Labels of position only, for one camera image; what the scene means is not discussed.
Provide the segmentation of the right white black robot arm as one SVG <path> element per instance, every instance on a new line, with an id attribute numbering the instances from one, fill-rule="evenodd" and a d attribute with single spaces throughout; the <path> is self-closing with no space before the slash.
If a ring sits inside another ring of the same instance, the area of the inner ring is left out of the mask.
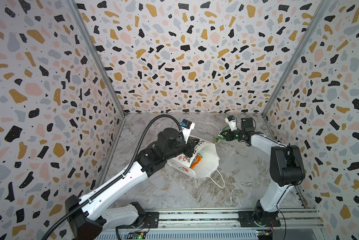
<path id="1" fill-rule="evenodd" d="M 227 126 L 219 132 L 217 141 L 244 142 L 247 146 L 258 149 L 269 159 L 271 182 L 264 196 L 257 201 L 252 215 L 257 225 L 265 226 L 277 218 L 280 212 L 279 205 L 287 193 L 294 186 L 301 184 L 305 178 L 300 149 L 296 145 L 279 143 L 256 131 L 255 120 L 251 117 L 241 119 L 240 127 L 237 126 L 235 116 L 228 116 L 225 122 Z"/>

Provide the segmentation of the green lemon candy packet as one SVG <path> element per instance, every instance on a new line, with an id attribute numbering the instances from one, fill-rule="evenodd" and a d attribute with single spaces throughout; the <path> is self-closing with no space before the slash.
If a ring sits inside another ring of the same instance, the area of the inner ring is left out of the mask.
<path id="1" fill-rule="evenodd" d="M 214 140 L 214 144 L 218 145 L 221 141 L 226 140 L 226 135 L 230 131 L 230 127 L 226 126 L 224 127 L 217 135 L 217 137 Z"/>

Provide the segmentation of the white floral paper bag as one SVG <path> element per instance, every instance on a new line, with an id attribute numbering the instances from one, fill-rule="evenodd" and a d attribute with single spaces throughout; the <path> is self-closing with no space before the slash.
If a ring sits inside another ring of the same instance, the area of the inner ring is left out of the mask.
<path id="1" fill-rule="evenodd" d="M 197 154 L 202 156 L 202 160 L 193 168 L 190 168 L 190 165 Z M 211 179 L 219 188 L 225 188 L 225 181 L 217 169 L 219 166 L 219 156 L 216 152 L 216 147 L 214 143 L 200 139 L 199 143 L 194 149 L 193 156 L 188 158 L 185 155 L 179 155 L 175 158 L 168 160 L 170 167 L 180 171 L 183 174 L 188 175 L 197 180 L 205 180 L 207 178 Z M 222 180 L 222 186 L 219 185 L 211 175 L 217 172 L 220 175 Z"/>

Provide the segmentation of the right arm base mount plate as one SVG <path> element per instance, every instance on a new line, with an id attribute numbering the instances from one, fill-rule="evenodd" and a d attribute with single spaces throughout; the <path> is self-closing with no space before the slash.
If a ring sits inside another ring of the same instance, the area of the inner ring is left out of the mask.
<path id="1" fill-rule="evenodd" d="M 238 221 L 242 228 L 280 227 L 278 212 L 239 211 Z"/>

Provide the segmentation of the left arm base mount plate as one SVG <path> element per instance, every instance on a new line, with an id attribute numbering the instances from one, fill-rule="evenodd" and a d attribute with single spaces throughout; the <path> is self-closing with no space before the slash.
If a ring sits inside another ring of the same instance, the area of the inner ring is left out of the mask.
<path id="1" fill-rule="evenodd" d="M 121 225 L 120 229 L 157 229 L 159 225 L 159 212 L 146 212 L 144 215 L 139 216 L 130 225 Z"/>

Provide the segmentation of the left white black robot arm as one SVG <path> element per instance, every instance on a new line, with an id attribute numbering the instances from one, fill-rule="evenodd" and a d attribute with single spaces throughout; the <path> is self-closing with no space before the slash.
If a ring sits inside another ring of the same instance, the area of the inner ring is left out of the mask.
<path id="1" fill-rule="evenodd" d="M 133 186 L 161 170 L 168 160 L 180 155 L 191 158 L 199 142 L 194 137 L 183 140 L 176 129 L 166 128 L 158 134 L 157 141 L 137 154 L 130 168 L 81 198 L 69 197 L 66 200 L 66 210 L 70 214 L 67 221 L 74 238 L 93 240 L 108 228 L 143 225 L 146 212 L 139 203 L 115 209 L 110 209 L 110 205 Z"/>

